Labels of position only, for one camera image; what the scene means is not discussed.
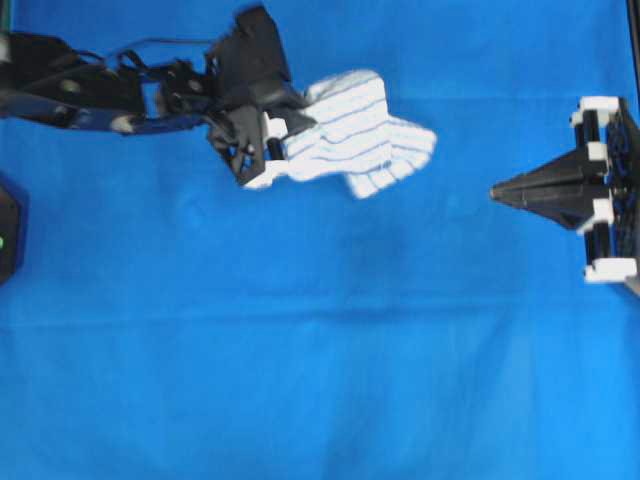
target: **blue surface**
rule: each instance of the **blue surface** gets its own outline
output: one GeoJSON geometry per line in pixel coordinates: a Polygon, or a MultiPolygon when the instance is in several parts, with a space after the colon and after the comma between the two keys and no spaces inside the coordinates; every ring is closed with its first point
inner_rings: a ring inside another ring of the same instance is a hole
{"type": "MultiPolygon", "coordinates": [[[[487,193],[572,148],[579,96],[636,110],[623,3],[268,2],[299,87],[376,69],[440,135],[365,202],[337,178],[241,191],[204,130],[3,123],[31,209],[0,290],[0,478],[637,478],[640,304],[487,193]]],[[[106,52],[216,37],[239,6],[18,0],[14,26],[106,52]]]]}

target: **white cloth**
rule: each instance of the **white cloth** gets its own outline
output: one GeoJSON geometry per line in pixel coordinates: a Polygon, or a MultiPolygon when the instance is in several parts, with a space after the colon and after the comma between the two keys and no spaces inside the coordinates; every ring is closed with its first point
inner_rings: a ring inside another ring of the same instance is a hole
{"type": "Polygon", "coordinates": [[[320,81],[305,94],[311,104],[302,113],[318,124],[285,139],[287,160],[267,161],[265,173],[246,188],[270,187],[287,175],[304,182],[342,174],[357,198],[383,188],[424,167],[436,135],[389,115],[382,78],[357,70],[320,81]]]}

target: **blue cloth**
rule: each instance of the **blue cloth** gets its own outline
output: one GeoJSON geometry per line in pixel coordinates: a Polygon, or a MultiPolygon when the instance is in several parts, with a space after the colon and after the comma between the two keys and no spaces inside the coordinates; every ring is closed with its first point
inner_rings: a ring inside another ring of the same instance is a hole
{"type": "MultiPolygon", "coordinates": [[[[241,5],[15,3],[16,29],[97,52],[214,38],[241,5]]],[[[379,71],[432,164],[365,202],[339,178],[247,192],[204,130],[4,122],[30,225],[0,289],[0,478],[637,478],[637,300],[488,199],[572,148],[579,96],[636,111],[624,2],[267,7],[299,87],[379,71]]]]}

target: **metal screw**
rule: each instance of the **metal screw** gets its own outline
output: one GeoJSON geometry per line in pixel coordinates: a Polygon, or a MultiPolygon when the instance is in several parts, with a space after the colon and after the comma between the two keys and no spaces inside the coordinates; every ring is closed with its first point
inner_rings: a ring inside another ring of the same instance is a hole
{"type": "Polygon", "coordinates": [[[79,93],[81,90],[78,82],[68,79],[60,82],[60,88],[68,93],[79,93]]]}
{"type": "Polygon", "coordinates": [[[197,80],[189,80],[189,88],[191,88],[191,90],[193,90],[194,92],[202,92],[202,85],[200,85],[200,82],[198,82],[197,80]]]}

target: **black wire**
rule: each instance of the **black wire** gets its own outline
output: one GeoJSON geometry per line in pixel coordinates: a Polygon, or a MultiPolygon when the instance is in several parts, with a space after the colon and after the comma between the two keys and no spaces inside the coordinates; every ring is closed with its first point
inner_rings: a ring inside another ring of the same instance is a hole
{"type": "Polygon", "coordinates": [[[88,52],[86,50],[72,50],[69,53],[65,53],[61,57],[56,58],[53,62],[49,64],[50,67],[60,68],[64,67],[66,64],[74,63],[78,57],[89,57],[99,62],[103,61],[103,58],[100,55],[96,55],[93,52],[88,52]]]}
{"type": "Polygon", "coordinates": [[[118,50],[115,50],[105,57],[99,57],[98,55],[91,54],[94,57],[99,58],[100,60],[96,63],[88,63],[86,65],[81,65],[79,67],[72,68],[70,70],[66,70],[61,73],[57,73],[55,75],[51,75],[49,77],[42,78],[40,80],[36,80],[35,82],[31,82],[25,85],[21,90],[28,92],[29,90],[41,88],[43,86],[49,85],[50,83],[54,83],[58,80],[64,80],[68,78],[70,75],[77,75],[79,73],[83,73],[85,71],[93,70],[97,66],[106,66],[106,62],[109,59],[117,58],[119,55],[127,52],[128,50],[133,50],[137,48],[141,48],[143,46],[148,45],[211,45],[215,40],[187,40],[187,39],[177,39],[177,38],[145,38],[142,40],[138,40],[137,42],[130,43],[118,50]]]}

